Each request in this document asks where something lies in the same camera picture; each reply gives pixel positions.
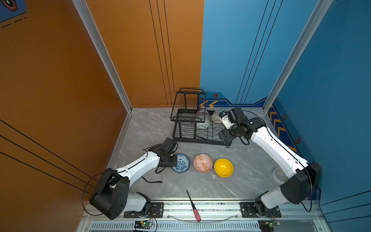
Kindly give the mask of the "blue floral bowl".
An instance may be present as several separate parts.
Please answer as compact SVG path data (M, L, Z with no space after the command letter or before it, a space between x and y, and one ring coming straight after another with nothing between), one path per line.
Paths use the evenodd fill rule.
M177 165L172 169L177 173L184 173L190 168L190 159L184 154L177 155Z

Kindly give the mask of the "brown dotted bowl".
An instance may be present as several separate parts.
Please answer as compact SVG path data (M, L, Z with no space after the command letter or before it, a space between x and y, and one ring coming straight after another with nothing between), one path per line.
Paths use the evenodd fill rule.
M211 116L211 119L214 123L222 124L222 118L220 117L220 113L221 113L221 111L219 111L219 110L216 110L216 111L213 112L213 114Z

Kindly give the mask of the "orange patterned bowl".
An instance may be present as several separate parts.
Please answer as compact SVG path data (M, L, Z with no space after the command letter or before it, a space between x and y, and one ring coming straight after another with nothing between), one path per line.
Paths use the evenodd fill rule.
M200 173L207 173L212 170L213 160L206 154L200 154L193 160L194 168Z

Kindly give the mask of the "pink striped bowl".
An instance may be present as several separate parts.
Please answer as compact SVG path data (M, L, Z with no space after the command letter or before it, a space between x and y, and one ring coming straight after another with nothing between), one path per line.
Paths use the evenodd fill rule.
M207 110L205 110L205 109L203 109L203 110L201 110L200 111L200 115L203 117L203 118L205 118L205 120L206 119L208 119L208 120L210 120L210 114L209 114L209 112L207 111Z

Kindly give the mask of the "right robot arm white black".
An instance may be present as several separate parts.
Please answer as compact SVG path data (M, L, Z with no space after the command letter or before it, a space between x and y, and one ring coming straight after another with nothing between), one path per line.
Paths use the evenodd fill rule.
M221 118L225 126L218 133L223 142L231 142L236 137L245 137L260 146L280 166L288 180L279 187L270 190L255 199L254 208L260 217L266 217L280 205L292 203L298 205L319 185L321 167L318 163L309 163L294 153L281 142L260 118L247 117L230 119Z

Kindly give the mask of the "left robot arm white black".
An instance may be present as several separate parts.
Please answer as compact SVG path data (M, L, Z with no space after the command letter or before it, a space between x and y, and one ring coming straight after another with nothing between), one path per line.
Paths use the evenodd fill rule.
M100 177L89 199L89 204L99 213L88 212L84 206L87 187L84 188L81 199L84 212L93 217L106 216L110 220L119 217L123 212L138 213L141 217L152 215L151 199L143 193L130 193L129 190L138 179L144 178L144 175L150 170L155 169L155 173L159 174L162 172L158 170L160 167L163 169L175 167L177 165L175 152L178 146L177 142L167 138L161 144L143 149L145 153L132 163L115 170L107 168L102 173L91 177L91 180Z

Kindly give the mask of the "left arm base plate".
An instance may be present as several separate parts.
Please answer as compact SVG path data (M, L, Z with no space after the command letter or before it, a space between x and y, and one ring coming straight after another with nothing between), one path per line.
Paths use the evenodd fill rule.
M163 218L164 213L164 203L163 202L154 202L150 203L150 206L148 208L148 212L125 212L124 218Z

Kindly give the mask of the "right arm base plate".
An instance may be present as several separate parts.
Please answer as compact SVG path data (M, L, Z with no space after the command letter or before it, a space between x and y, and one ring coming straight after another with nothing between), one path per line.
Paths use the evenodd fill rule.
M253 202L241 202L240 211L243 218L281 218L282 214L280 208L276 206L273 209L264 209L261 213L258 212L255 207L256 203Z

